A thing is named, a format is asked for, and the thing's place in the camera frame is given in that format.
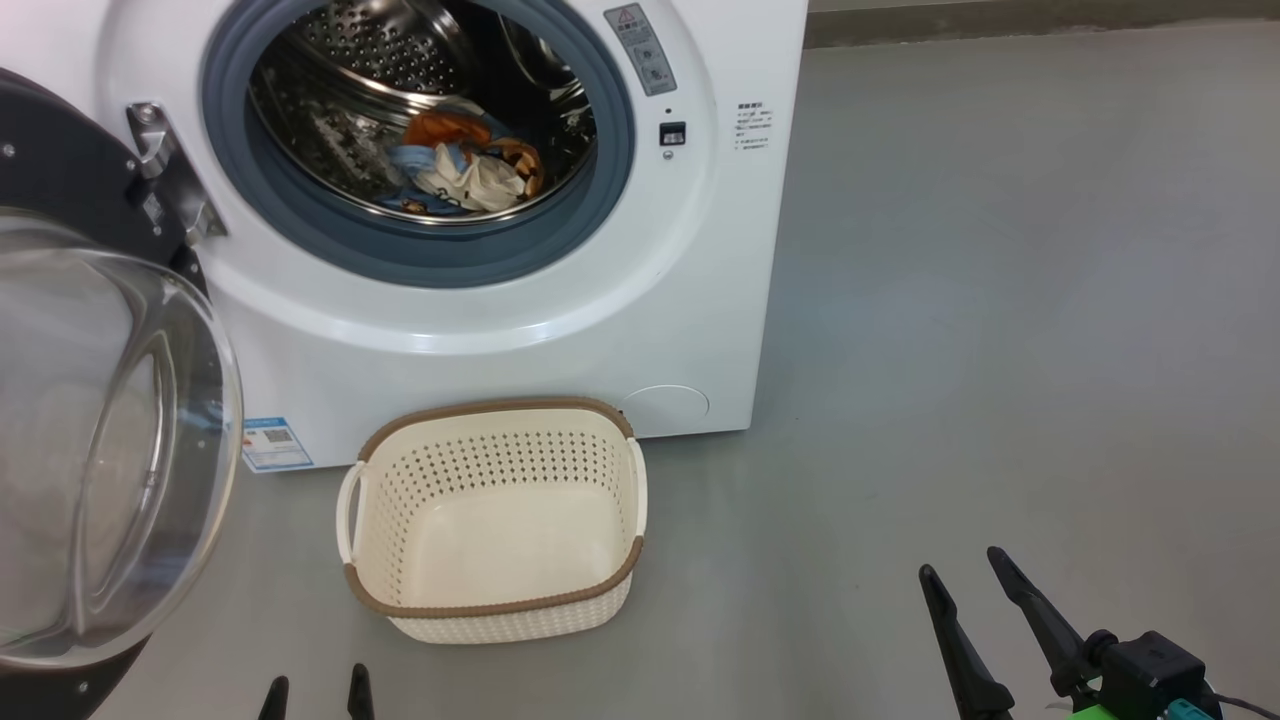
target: warning label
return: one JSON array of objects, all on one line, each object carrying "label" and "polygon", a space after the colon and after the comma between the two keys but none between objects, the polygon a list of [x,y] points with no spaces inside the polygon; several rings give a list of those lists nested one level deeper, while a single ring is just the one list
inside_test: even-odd
[{"label": "warning label", "polygon": [[733,118],[733,150],[762,150],[773,135],[773,110],[764,102],[739,102]]},{"label": "warning label", "polygon": [[626,47],[645,95],[660,95],[676,90],[676,77],[671,74],[667,54],[663,53],[649,18],[637,3],[605,10],[604,19]]},{"label": "warning label", "polygon": [[298,470],[315,465],[284,418],[244,420],[244,439],[241,442],[241,452],[244,456],[244,462],[255,473]]}]

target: brown basket rim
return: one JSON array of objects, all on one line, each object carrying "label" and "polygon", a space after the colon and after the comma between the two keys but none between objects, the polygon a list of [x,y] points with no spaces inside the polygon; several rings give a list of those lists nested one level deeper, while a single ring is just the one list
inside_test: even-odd
[{"label": "brown basket rim", "polygon": [[[445,418],[457,418],[461,415],[480,415],[485,413],[503,413],[507,410],[590,410],[598,415],[603,415],[614,425],[622,430],[623,437],[631,439],[635,438],[635,430],[631,429],[631,423],[622,415],[622,413],[607,402],[599,400],[593,400],[590,397],[531,397],[531,398],[517,398],[517,400],[492,400],[485,402],[468,402],[463,405],[451,405],[448,407],[438,407],[435,410],[422,410],[420,413],[411,413],[403,415],[387,423],[378,429],[369,438],[364,447],[360,448],[360,455],[357,456],[361,462],[369,462],[372,457],[374,451],[378,446],[383,443],[388,437],[390,437],[397,430],[413,425],[417,423],[425,423],[429,420],[442,420]],[[579,591],[571,591],[559,594],[552,594],[545,597],[538,597],[532,600],[520,600],[515,602],[500,602],[494,605],[467,605],[457,607],[401,607],[396,605],[388,605],[378,598],[375,598],[360,582],[360,573],[356,570],[356,565],[347,562],[343,565],[343,574],[347,578],[347,584],[351,587],[352,594],[356,596],[361,603],[366,607],[385,615],[388,618],[403,618],[403,619],[417,619],[417,620],[445,620],[451,618],[486,618],[492,615],[508,615],[512,612],[527,612],[531,610],[545,610],[548,607],[558,607],[562,605],[571,605],[575,602],[582,602],[584,600],[596,598],[613,588],[618,587],[622,580],[631,574],[637,560],[640,560],[640,550],[644,547],[644,536],[636,536],[631,542],[631,551],[627,552],[626,560],[622,565],[603,582],[596,583],[589,588],[582,588]]]}]

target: empty basket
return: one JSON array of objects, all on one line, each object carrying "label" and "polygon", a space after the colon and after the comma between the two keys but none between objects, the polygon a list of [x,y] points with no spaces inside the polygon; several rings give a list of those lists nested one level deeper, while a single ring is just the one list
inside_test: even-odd
[{"label": "empty basket", "polygon": [[416,639],[526,641],[618,611],[646,510],[644,456],[613,407],[462,405],[365,443],[338,493],[338,552],[356,597]]}]

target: clothes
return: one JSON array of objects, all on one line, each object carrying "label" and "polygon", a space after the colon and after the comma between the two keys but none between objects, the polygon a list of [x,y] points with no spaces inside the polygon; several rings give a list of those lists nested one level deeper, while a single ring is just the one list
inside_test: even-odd
[{"label": "clothes", "polygon": [[401,190],[379,201],[424,215],[498,213],[541,190],[541,160],[479,105],[456,100],[410,120],[403,145],[387,152]]}]

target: white washing machine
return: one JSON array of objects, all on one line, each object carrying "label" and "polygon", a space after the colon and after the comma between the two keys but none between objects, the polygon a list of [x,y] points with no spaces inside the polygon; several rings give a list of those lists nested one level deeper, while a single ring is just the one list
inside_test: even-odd
[{"label": "white washing machine", "polygon": [[[484,398],[590,396],[643,437],[746,428],[805,9],[49,0],[8,9],[0,69],[137,149],[120,201],[193,245],[246,457],[279,470]],[[493,145],[411,142],[425,111],[470,113]],[[462,165],[458,191],[388,160],[407,146],[438,172],[497,156],[524,184],[476,206]],[[40,213],[93,237],[76,205],[96,161],[33,179],[58,199]]]}]

